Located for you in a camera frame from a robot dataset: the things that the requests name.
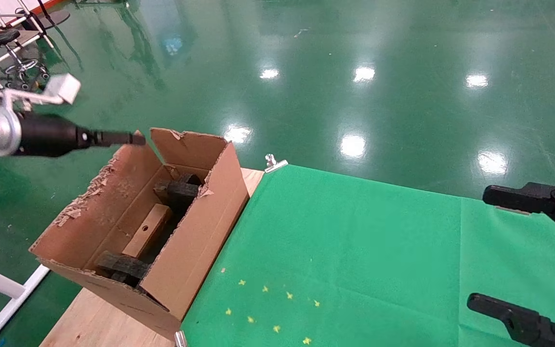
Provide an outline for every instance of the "metal binder clip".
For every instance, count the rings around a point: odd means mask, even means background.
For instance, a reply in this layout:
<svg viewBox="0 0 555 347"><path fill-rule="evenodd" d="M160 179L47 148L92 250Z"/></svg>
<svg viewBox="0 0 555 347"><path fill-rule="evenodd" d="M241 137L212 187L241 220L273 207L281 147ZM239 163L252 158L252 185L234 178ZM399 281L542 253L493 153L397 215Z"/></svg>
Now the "metal binder clip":
<svg viewBox="0 0 555 347"><path fill-rule="evenodd" d="M279 169L280 167L288 165L288 162L286 160L277 162L273 154L267 154L266 156L264 156L264 158L267 160L267 168L264 170L267 174L271 171Z"/></svg>
<svg viewBox="0 0 555 347"><path fill-rule="evenodd" d="M178 332L174 333L174 345L176 345L177 347L188 347L183 330L179 330Z"/></svg>

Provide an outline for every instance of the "stool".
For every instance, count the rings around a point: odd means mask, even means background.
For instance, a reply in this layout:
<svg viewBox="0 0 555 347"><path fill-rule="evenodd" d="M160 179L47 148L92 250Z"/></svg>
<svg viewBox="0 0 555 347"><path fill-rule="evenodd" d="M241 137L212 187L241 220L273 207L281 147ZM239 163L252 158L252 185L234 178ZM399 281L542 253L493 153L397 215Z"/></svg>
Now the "stool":
<svg viewBox="0 0 555 347"><path fill-rule="evenodd" d="M13 48L9 46L9 43L16 40L20 36L20 31L17 29L7 29L0 31L0 46L3 46L8 51L10 57L13 59L13 65L6 69L5 73L7 75L6 88L12 88L15 83L16 78L20 85L17 85L22 90L29 90L29 86L35 83L38 77L42 77L44 81L50 78L48 69L44 64L40 63L38 59L25 59L21 60L20 57L14 52ZM32 68L37 68L40 73L33 81L28 81L27 71Z"/></svg>

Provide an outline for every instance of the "torn cardboard edge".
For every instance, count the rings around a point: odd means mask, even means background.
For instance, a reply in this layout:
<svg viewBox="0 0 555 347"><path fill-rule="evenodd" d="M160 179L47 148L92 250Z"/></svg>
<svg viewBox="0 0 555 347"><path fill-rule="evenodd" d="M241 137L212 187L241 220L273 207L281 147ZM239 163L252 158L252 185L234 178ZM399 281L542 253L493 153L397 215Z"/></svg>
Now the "torn cardboard edge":
<svg viewBox="0 0 555 347"><path fill-rule="evenodd" d="M90 181L87 190L76 199L72 200L72 202L51 222L51 225L63 227L68 219L79 218L83 209L86 208L87 200L102 193L102 187L106 186L108 176L115 171L114 164L117 160L119 160L119 156L115 153L115 156L108 161L108 164L104 165L97 176Z"/></svg>

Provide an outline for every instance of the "black stool seat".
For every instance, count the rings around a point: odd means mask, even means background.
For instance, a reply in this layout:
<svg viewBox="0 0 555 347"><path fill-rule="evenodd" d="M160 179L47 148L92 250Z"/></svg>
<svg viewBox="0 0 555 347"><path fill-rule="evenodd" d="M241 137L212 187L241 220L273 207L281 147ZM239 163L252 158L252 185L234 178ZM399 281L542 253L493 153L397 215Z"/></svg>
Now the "black stool seat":
<svg viewBox="0 0 555 347"><path fill-rule="evenodd" d="M0 31L0 46L8 44L20 36L20 31L17 29L7 29Z"/></svg>

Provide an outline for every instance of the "green epoxy floor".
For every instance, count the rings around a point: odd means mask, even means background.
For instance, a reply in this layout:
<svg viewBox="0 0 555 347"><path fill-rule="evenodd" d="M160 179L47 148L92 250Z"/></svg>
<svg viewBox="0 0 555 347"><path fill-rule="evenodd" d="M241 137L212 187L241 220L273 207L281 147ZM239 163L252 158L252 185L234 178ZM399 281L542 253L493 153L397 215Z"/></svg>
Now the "green epoxy floor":
<svg viewBox="0 0 555 347"><path fill-rule="evenodd" d="M128 4L65 6L63 36L49 32L64 60L44 52L83 86L46 110L94 128L226 134L254 169L272 152L471 198L555 184L555 0ZM27 248L113 151L0 159L1 273L33 272ZM39 345L78 290L49 275L0 346Z"/></svg>

